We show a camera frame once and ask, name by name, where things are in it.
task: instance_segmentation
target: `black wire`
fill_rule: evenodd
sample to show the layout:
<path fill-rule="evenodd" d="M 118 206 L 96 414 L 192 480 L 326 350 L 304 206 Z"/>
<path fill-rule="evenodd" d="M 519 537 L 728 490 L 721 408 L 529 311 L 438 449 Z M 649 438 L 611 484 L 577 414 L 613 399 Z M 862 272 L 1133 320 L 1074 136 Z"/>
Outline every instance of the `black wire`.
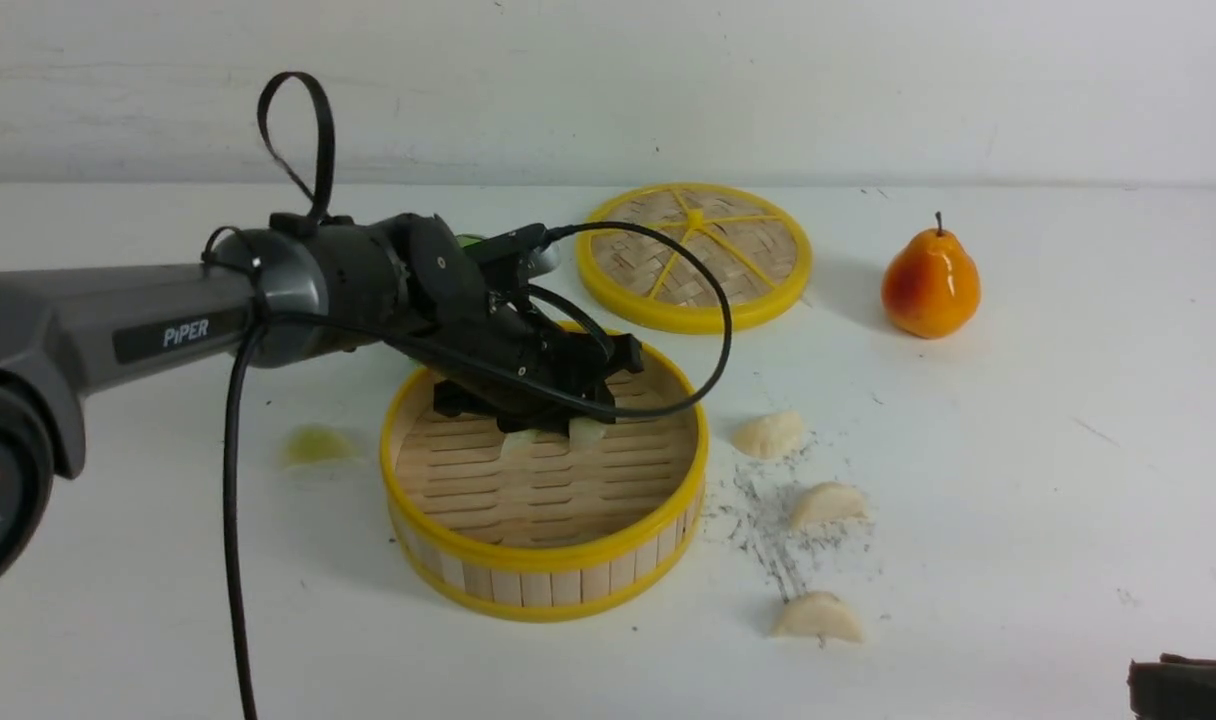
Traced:
<path fill-rule="evenodd" d="M 257 343 L 269 324 L 257 322 L 240 343 L 230 369 L 230 387 L 225 393 L 225 443 L 221 450 L 221 538 L 225 551 L 225 592 L 230 602 L 230 632 L 233 635 L 233 670 L 240 679 L 240 702 L 244 720 L 257 720 L 257 701 L 252 696 L 252 662 L 248 656 L 248 625 L 243 615 L 243 580 L 240 573 L 238 472 L 240 401 L 243 378 L 252 364 Z"/>
<path fill-rule="evenodd" d="M 311 105 L 315 106 L 315 124 L 317 126 L 319 141 L 315 150 L 315 190 L 306 187 L 306 182 L 292 169 L 288 161 L 278 154 L 274 142 L 270 142 L 270 101 L 275 100 L 278 86 L 292 78 L 300 79 L 302 85 L 310 92 Z M 275 164 L 288 173 L 288 179 L 295 184 L 306 198 L 310 199 L 310 213 L 306 218 L 315 225 L 328 219 L 328 203 L 333 197 L 333 170 L 337 165 L 337 129 L 333 123 L 333 108 L 328 102 L 328 94 L 323 91 L 323 85 L 314 75 L 300 72 L 278 73 L 270 78 L 261 96 L 257 100 L 257 129 L 261 133 L 261 142 L 266 146 Z"/>

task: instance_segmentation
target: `white tabletop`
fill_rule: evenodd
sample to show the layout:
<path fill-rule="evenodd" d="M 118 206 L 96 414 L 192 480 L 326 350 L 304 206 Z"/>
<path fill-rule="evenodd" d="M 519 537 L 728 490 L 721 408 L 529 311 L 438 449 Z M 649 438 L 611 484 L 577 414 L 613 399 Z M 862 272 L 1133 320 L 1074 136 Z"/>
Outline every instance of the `white tabletop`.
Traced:
<path fill-rule="evenodd" d="M 0 269 L 196 260 L 218 224 L 305 209 L 294 192 L 0 186 Z M 488 234 L 572 223 L 614 192 L 342 187 L 333 209 Z M 705 403 L 698 542 L 607 614 L 527 625 L 458 609 L 389 544 L 375 462 L 276 469 L 303 423 L 375 445 L 406 359 L 370 347 L 250 376 L 241 536 L 263 718 L 1124 719 L 1130 660 L 1216 657 L 1216 192 L 758 192 L 812 237 L 806 304 L 736 336 Z M 984 299 L 964 331 L 924 342 L 890 332 L 878 281 L 934 210 Z M 631 327 L 563 257 L 548 287 L 705 377 L 717 338 Z M 219 497 L 229 365 L 88 400 L 88 468 L 0 580 L 0 720 L 238 716 Z M 812 429 L 799 461 L 727 445 L 741 420 L 783 409 Z M 867 493 L 873 527 L 787 538 L 796 489 L 835 478 Z M 765 637 L 782 594 L 805 589 L 849 601 L 869 642 Z"/>

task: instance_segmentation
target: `bamboo steamer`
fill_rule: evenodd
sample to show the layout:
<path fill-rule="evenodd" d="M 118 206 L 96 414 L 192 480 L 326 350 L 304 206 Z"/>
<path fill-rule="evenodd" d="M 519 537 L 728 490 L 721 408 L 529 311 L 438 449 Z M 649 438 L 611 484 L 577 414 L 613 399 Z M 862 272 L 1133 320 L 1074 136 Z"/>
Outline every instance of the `bamboo steamer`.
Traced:
<path fill-rule="evenodd" d="M 700 406 L 618 420 L 572 452 L 540 434 L 502 456 L 492 420 L 444 418 L 417 370 L 381 432 L 390 521 L 413 570 L 449 600 L 510 620 L 557 621 L 643 592 L 685 555 L 700 518 L 709 429 Z M 617 405 L 669 405 L 692 392 L 644 345 L 644 372 L 608 381 Z"/>
<path fill-rule="evenodd" d="M 609 199 L 589 221 L 653 227 L 710 269 L 736 330 L 766 324 L 807 287 L 814 253 L 799 223 L 762 197 L 703 182 L 657 184 Z M 631 322 L 676 333 L 719 333 L 713 287 L 676 252 L 640 234 L 580 234 L 578 270 L 590 294 Z"/>

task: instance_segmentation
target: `yellow rim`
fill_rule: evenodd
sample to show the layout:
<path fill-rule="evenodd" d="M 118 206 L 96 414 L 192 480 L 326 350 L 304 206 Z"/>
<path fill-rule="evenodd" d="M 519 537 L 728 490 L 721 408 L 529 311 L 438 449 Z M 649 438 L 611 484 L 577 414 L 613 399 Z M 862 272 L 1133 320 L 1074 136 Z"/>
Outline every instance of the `yellow rim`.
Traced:
<path fill-rule="evenodd" d="M 653 585 L 662 579 L 662 575 L 675 568 L 676 562 L 680 561 L 680 557 L 685 556 L 685 551 L 687 551 L 687 547 L 692 544 L 692 538 L 696 538 L 696 534 L 700 529 L 700 507 L 703 507 L 704 502 L 704 497 L 698 500 L 696 516 L 692 518 L 689 533 L 687 533 L 682 541 L 679 542 L 679 546 L 675 547 L 675 552 L 671 552 L 671 556 L 663 562 L 659 562 L 657 568 L 651 570 L 649 574 L 635 580 L 635 583 L 631 583 L 627 587 L 623 589 L 621 592 L 609 594 L 609 596 L 590 602 L 564 604 L 559 607 L 516 607 L 512 604 L 502 604 L 499 602 L 489 602 L 477 598 L 475 596 L 472 596 L 472 594 L 452 587 L 452 585 L 444 583 L 443 579 L 439 579 L 434 573 L 430 573 L 429 569 L 426 569 L 426 566 L 422 564 L 420 557 L 417 557 L 411 550 L 411 538 L 402 536 L 402 533 L 399 531 L 398 523 L 394 523 L 394 534 L 396 534 L 399 549 L 401 549 L 402 556 L 406 557 L 409 566 L 412 566 L 412 570 L 415 570 L 422 580 L 426 580 L 426 584 L 435 589 L 435 592 L 441 594 L 441 596 L 447 597 L 447 600 L 466 607 L 468 611 L 480 612 L 483 615 L 492 615 L 492 618 L 502 620 L 517 620 L 520 623 L 559 623 L 563 620 L 589 618 L 590 615 L 598 615 L 599 612 L 612 611 L 613 607 L 629 602 L 643 594 L 646 589 L 653 587 Z M 396 507 L 390 506 L 390 511 L 396 512 Z"/>
<path fill-rule="evenodd" d="M 745 304 L 732 305 L 732 327 L 736 330 L 753 328 L 755 325 L 766 324 L 769 320 L 786 313 L 804 296 L 804 291 L 807 287 L 809 274 L 814 269 L 814 247 L 807 241 L 807 234 L 804 232 L 804 227 L 800 227 L 799 223 L 795 223 L 794 218 L 790 218 L 772 202 L 759 197 L 758 195 L 747 192 L 744 190 L 737 190 L 736 187 L 725 187 L 721 184 L 706 184 L 706 182 L 666 182 L 666 184 L 654 184 L 654 186 L 641 187 L 638 190 L 632 190 L 630 192 L 618 195 L 599 206 L 593 213 L 591 213 L 589 223 L 596 223 L 596 220 L 603 220 L 608 218 L 609 214 L 619 206 L 625 204 L 636 197 L 651 195 L 654 192 L 671 191 L 677 192 L 680 190 L 696 190 L 714 192 L 719 195 L 727 195 L 737 197 L 737 199 L 744 199 L 753 202 L 755 206 L 761 206 L 765 210 L 769 210 L 764 219 L 777 220 L 786 225 L 786 229 L 790 231 L 790 236 L 795 238 L 796 251 L 795 268 L 790 270 L 790 275 L 787 275 L 786 281 L 773 288 L 759 299 L 745 302 Z M 694 227 L 689 229 L 689 232 L 685 237 L 689 237 Z M 698 231 L 706 234 L 714 242 L 717 242 L 724 247 L 725 251 L 731 251 L 726 241 L 721 241 L 720 237 L 714 236 L 714 234 Z M 608 277 L 603 269 L 599 269 L 599 264 L 596 263 L 593 258 L 593 249 L 591 249 L 590 241 L 595 234 L 580 234 L 578 237 L 578 270 L 581 274 L 581 282 L 585 283 L 586 289 L 590 296 L 593 297 L 601 305 L 607 306 L 617 315 L 621 315 L 632 324 L 640 324 L 648 328 L 655 328 L 659 331 L 666 331 L 672 333 L 687 333 L 687 334 L 710 334 L 721 332 L 724 328 L 722 315 L 719 314 L 717 306 L 675 306 L 664 304 L 664 302 L 653 300 L 652 297 L 636 296 L 632 292 L 625 291 L 617 281 Z M 751 272 L 762 275 L 760 270 L 749 259 L 742 259 L 742 264 L 745 264 Z M 663 270 L 668 272 L 671 268 L 671 263 L 666 265 Z"/>
<path fill-rule="evenodd" d="M 652 345 L 648 345 L 648 343 L 641 343 L 641 345 L 643 345 L 646 354 L 653 356 L 654 360 L 662 364 L 680 382 L 687 395 L 694 392 L 689 379 L 685 377 L 685 373 L 681 372 L 677 365 L 672 364 L 671 360 L 662 355 Z M 558 570 L 581 570 L 590 566 L 598 566 L 602 562 L 621 556 L 623 552 L 635 550 L 642 542 L 648 541 L 662 528 L 671 524 L 681 514 L 685 514 L 685 511 L 691 506 L 692 500 L 694 500 L 696 494 L 699 491 L 700 484 L 703 484 L 709 451 L 709 429 L 704 411 L 700 410 L 700 405 L 696 405 L 692 407 L 692 414 L 696 416 L 698 441 L 696 441 L 696 456 L 692 459 L 689 471 L 687 471 L 675 495 L 634 525 L 618 530 L 610 536 L 570 547 L 502 547 L 461 536 L 461 534 L 454 533 L 432 521 L 426 512 L 417 510 L 417 506 L 412 504 L 406 493 L 402 491 L 402 488 L 399 486 L 396 474 L 394 474 L 394 465 L 390 462 L 390 429 L 394 426 L 398 407 L 402 405 L 404 398 L 407 396 L 412 387 L 417 382 L 421 382 L 427 373 L 429 373 L 429 370 L 413 370 L 407 381 L 404 381 L 398 395 L 394 396 L 394 401 L 390 403 L 387 410 L 385 422 L 381 426 L 381 477 L 385 480 L 385 491 L 390 500 L 401 510 L 404 518 L 409 521 L 412 528 L 420 530 L 422 536 L 430 539 L 440 550 L 457 556 L 458 559 L 472 562 L 472 564 L 477 566 L 488 566 L 488 568 L 495 570 L 516 570 L 516 573 L 558 573 Z"/>

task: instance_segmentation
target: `bamboo steamer lid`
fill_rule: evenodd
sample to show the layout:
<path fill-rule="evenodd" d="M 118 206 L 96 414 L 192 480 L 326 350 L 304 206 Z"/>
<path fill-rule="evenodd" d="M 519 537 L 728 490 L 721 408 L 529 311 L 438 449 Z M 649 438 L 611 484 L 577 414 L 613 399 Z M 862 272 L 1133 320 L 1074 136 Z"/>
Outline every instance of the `bamboo steamer lid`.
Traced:
<path fill-rule="evenodd" d="M 790 309 L 812 271 L 812 246 L 794 218 L 762 197 L 716 184 L 635 190 L 609 199 L 589 220 L 637 223 L 682 242 L 721 281 L 737 330 Z M 590 294 L 632 324 L 676 333 L 722 331 L 709 283 L 651 237 L 581 234 L 578 269 Z"/>

